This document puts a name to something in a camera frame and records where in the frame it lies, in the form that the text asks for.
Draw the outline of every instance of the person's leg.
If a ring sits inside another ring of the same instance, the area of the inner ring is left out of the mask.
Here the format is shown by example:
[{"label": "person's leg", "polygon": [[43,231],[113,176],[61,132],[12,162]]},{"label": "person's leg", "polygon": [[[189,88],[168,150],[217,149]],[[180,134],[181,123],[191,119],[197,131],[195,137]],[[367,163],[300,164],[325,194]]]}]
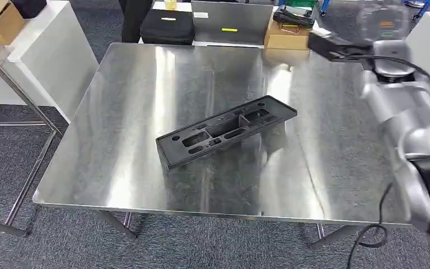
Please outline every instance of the person's leg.
[{"label": "person's leg", "polygon": [[121,42],[138,43],[139,27],[151,10],[152,0],[120,0],[122,2],[125,2],[125,9]]},{"label": "person's leg", "polygon": [[121,10],[124,12],[126,11],[126,0],[118,0],[119,1],[119,5],[121,6]]}]

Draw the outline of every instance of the green object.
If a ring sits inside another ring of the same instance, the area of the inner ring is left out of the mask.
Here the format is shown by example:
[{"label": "green object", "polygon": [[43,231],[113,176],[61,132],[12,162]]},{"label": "green object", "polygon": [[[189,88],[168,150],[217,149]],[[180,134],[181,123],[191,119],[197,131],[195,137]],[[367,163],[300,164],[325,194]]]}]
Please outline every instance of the green object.
[{"label": "green object", "polygon": [[317,0],[286,0],[285,4],[291,7],[314,7]]}]

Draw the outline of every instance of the black bracket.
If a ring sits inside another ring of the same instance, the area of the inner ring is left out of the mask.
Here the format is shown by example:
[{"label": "black bracket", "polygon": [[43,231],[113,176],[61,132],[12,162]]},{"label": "black bracket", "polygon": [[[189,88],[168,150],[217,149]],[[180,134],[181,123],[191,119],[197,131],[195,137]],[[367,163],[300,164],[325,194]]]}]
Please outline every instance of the black bracket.
[{"label": "black bracket", "polygon": [[266,95],[158,137],[156,144],[161,160],[171,169],[296,115],[296,109]]}]

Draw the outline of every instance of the laptop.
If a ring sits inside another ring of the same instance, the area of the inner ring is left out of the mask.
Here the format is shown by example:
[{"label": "laptop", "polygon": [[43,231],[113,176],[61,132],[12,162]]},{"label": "laptop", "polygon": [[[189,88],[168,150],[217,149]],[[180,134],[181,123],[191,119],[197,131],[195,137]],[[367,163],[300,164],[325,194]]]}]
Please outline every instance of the laptop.
[{"label": "laptop", "polygon": [[192,1],[195,41],[262,45],[273,6]]}]

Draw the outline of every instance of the black bag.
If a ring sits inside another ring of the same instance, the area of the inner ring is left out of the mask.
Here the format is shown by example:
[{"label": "black bag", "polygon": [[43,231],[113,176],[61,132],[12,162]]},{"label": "black bag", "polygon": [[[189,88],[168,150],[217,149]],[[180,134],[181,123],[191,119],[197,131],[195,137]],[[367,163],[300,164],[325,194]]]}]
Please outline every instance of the black bag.
[{"label": "black bag", "polygon": [[150,10],[140,32],[146,44],[192,45],[195,36],[192,13]]},{"label": "black bag", "polygon": [[11,0],[23,18],[35,18],[47,5],[46,0]]}]

